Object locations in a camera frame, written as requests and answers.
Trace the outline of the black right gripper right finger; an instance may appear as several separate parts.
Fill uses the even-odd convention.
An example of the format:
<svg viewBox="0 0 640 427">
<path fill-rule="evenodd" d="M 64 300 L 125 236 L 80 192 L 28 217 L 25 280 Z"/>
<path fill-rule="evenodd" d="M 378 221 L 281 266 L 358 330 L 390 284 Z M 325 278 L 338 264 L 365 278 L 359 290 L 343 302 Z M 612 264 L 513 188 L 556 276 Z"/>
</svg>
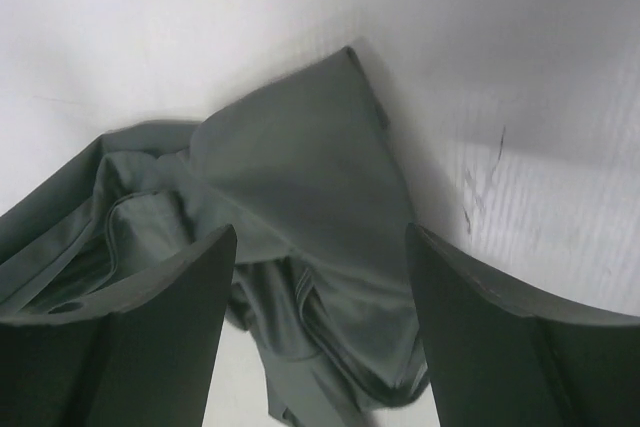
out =
<svg viewBox="0 0 640 427">
<path fill-rule="evenodd" d="M 408 269 L 444 426 L 635 426 L 639 320 L 553 295 L 416 224 Z"/>
</svg>

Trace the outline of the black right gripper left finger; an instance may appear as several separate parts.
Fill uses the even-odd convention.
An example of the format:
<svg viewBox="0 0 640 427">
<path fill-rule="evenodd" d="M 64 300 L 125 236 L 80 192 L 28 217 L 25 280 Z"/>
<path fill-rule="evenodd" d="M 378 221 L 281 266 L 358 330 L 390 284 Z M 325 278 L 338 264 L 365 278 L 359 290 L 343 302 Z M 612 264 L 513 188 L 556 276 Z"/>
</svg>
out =
<svg viewBox="0 0 640 427">
<path fill-rule="evenodd" d="M 236 255 L 226 226 L 44 314 L 1 320 L 5 426 L 199 426 Z"/>
</svg>

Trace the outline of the grey t shirt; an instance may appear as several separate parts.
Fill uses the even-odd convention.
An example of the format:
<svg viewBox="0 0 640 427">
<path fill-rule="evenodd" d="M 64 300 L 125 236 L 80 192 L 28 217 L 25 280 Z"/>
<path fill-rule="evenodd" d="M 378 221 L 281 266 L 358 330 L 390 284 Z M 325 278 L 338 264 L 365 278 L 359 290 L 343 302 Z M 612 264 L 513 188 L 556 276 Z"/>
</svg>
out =
<svg viewBox="0 0 640 427">
<path fill-rule="evenodd" d="M 342 49 L 202 123 L 101 135 L 3 215 L 1 320 L 44 314 L 220 228 L 224 322 L 249 332 L 270 415 L 363 426 L 428 383 L 406 274 L 414 220 L 387 118 Z"/>
</svg>

